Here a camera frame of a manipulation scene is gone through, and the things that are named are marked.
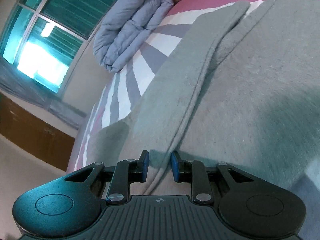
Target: brown wooden panel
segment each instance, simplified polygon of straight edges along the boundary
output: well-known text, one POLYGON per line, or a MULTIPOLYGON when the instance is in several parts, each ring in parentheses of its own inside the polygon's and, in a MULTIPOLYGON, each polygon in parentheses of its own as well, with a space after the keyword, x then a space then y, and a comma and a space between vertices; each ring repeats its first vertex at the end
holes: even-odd
POLYGON ((67 170, 75 139, 0 94, 0 133, 20 148, 67 170))

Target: window frame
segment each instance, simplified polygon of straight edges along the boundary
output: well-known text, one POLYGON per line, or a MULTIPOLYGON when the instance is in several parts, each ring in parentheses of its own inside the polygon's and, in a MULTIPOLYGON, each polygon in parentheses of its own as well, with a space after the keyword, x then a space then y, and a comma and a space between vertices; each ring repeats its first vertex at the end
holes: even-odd
POLYGON ((59 87, 58 92, 55 93, 57 98, 62 98, 63 95, 64 95, 64 92, 65 92, 65 89, 68 86, 68 83, 69 83, 69 81, 70 81, 70 79, 72 77, 72 74, 74 72, 74 69, 75 69, 77 63, 79 62, 83 52, 88 47, 88 45, 91 42, 92 38, 95 36, 96 32, 99 30, 99 28, 101 26, 101 21, 102 21, 104 15, 98 21, 97 25, 93 28, 93 30, 91 31, 91 34, 89 35, 89 37, 86 39, 85 37, 80 36, 79 34, 73 32, 71 29, 69 29, 68 27, 64 26, 60 22, 55 21, 55 20, 51 19, 50 17, 47 17, 47 16, 45 16, 45 15, 43 15, 41 13, 42 9, 44 8, 44 6, 47 4, 47 2, 49 0, 42 0, 36 10, 34 10, 34 9, 28 7, 27 5, 23 4, 22 1, 23 0, 17 0, 16 1, 15 5, 13 6, 13 8, 12 8, 12 10, 10 12, 9 17, 7 18, 6 24, 5 24, 5 26, 4 26, 4 28, 3 28, 2 32, 1 32, 1 37, 0 37, 0 44, 3 44, 4 38, 5 38, 5 34, 7 33, 8 29, 10 28, 10 25, 12 24, 12 16, 15 13, 15 11, 16 11, 18 6, 33 12, 33 15, 32 15, 32 17, 31 17, 31 19, 30 19, 30 21, 29 21, 29 23, 27 25, 27 28, 26 28, 23 36, 22 36, 22 40, 21 40, 20 46, 18 48, 15 60, 14 60, 14 62, 12 64, 12 66, 14 68, 18 67, 20 56, 21 56, 21 53, 22 53, 22 49, 23 49, 24 45, 26 44, 26 42, 28 40, 28 37, 29 37, 29 35, 30 35, 31 31, 32 31, 32 28, 34 27, 34 25, 35 25, 35 23, 36 23, 38 18, 42 18, 42 19, 46 20, 49 23, 54 23, 56 27, 64 30, 65 32, 71 34, 72 36, 74 36, 74 37, 76 37, 76 38, 78 38, 79 40, 82 41, 82 45, 80 46, 80 48, 77 51, 75 57, 73 58, 70 66, 68 68, 68 71, 67 71, 66 75, 64 76, 64 79, 63 79, 63 81, 62 81, 62 83, 61 83, 61 85, 59 87))

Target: triangular cutout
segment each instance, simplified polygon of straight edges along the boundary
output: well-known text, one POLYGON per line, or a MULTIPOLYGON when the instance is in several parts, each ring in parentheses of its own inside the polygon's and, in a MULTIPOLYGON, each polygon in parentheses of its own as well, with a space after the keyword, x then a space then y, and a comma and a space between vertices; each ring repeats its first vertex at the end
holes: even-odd
POLYGON ((85 182, 85 180, 90 176, 93 168, 86 169, 84 171, 78 172, 70 177, 65 178, 65 181, 72 181, 72 182, 85 182))
POLYGON ((250 178, 242 175, 238 171, 235 171, 233 169, 228 169, 228 171, 236 183, 252 182, 253 181, 253 179, 250 179, 250 178))

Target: bed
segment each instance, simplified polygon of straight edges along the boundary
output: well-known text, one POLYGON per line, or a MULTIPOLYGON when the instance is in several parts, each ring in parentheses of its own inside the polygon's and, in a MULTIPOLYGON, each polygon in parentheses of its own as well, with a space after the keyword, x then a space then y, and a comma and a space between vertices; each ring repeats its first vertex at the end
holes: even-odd
MULTIPOLYGON (((67 172, 78 170, 87 162, 88 141, 101 129, 125 118, 144 94, 154 76, 180 43, 195 20, 202 14, 231 6, 239 0, 182 0, 175 5, 160 26, 112 81, 106 84, 99 101, 79 130, 67 172)), ((248 0, 246 16, 263 0, 248 0)), ((315 239, 320 224, 319 162, 314 160, 305 174, 290 188, 306 204, 308 215, 300 236, 315 239)))

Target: striped bedding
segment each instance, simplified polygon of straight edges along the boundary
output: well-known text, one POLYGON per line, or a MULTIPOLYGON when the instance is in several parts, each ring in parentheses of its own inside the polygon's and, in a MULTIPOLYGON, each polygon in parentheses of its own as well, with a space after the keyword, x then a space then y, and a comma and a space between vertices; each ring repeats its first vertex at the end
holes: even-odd
MULTIPOLYGON (((67 172, 87 165, 87 143, 102 128, 124 118, 143 95, 153 77, 201 14, 230 6, 238 0, 182 0, 150 35, 133 58, 103 89, 73 147, 67 172)), ((262 2, 251 3, 247 14, 262 2)))

